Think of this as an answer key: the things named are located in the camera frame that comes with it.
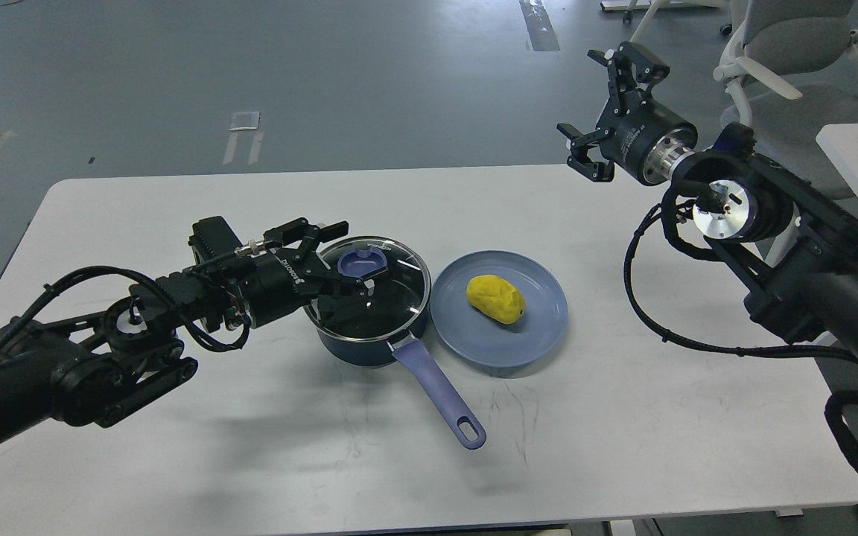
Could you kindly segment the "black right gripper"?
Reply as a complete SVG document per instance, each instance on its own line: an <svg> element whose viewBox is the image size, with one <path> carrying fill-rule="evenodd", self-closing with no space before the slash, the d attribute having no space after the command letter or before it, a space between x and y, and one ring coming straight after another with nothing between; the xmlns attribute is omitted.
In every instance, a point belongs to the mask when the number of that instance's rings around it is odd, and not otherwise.
<svg viewBox="0 0 858 536"><path fill-rule="evenodd" d="M596 131L582 133L574 125L557 124L569 142L568 166L596 183L614 179L614 163L645 186L671 180L677 163L693 153L698 132L691 122L652 99L654 87L670 75L670 66L630 41L613 50L587 51L587 57L606 68L608 102ZM594 162L588 153L599 147L607 160Z"/></svg>

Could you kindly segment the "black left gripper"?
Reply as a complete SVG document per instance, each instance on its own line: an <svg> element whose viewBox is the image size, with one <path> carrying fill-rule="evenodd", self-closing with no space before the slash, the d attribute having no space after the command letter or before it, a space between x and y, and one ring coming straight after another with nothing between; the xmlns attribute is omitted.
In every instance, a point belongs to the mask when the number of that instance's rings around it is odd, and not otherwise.
<svg viewBox="0 0 858 536"><path fill-rule="evenodd" d="M346 277L335 272L323 279L319 289L314 277L325 271L316 253L321 243L337 240L349 233L346 220L320 226L306 218L273 227L264 233L265 253L252 259L239 281L239 294L252 328L269 325L296 312L314 299L319 320L347 320L361 316L375 285L389 277L388 267Z"/></svg>

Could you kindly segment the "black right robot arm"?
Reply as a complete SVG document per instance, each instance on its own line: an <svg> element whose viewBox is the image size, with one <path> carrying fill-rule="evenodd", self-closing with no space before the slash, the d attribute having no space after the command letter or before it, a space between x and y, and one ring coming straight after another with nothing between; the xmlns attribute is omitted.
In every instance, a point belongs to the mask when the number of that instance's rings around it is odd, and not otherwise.
<svg viewBox="0 0 858 536"><path fill-rule="evenodd" d="M623 42L588 56L606 69L607 102L588 133L559 123L568 166L595 182L617 168L645 186L664 184L631 238L623 283L631 308L664 342L725 355L831 357L858 365L858 219L807 181L754 149L752 129L729 123L705 150L693 124L658 103L670 68L643 45ZM748 288L749 318L782 345L722 347L684 338L650 318L635 298L632 267L641 238L660 224L674 250L726 265ZM858 391L833 393L824 416L858 473L858 441L844 411Z"/></svg>

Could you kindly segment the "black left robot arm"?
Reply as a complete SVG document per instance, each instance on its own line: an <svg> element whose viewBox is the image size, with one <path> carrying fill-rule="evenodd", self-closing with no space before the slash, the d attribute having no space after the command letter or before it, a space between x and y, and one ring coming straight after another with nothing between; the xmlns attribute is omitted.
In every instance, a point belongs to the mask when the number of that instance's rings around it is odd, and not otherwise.
<svg viewBox="0 0 858 536"><path fill-rule="evenodd" d="M209 217L193 225L194 264L183 270L151 278L86 266L45 286L0 329L0 444L48 418L112 427L187 383L198 362L184 355L180 329L207 351L234 351L252 329L313 301L330 313L339 298L371 294L386 269L352 275L317 251L348 230L345 221L296 218L242 242L223 217ZM65 291L106 275L129 279L125 298L76 318L36 320Z"/></svg>

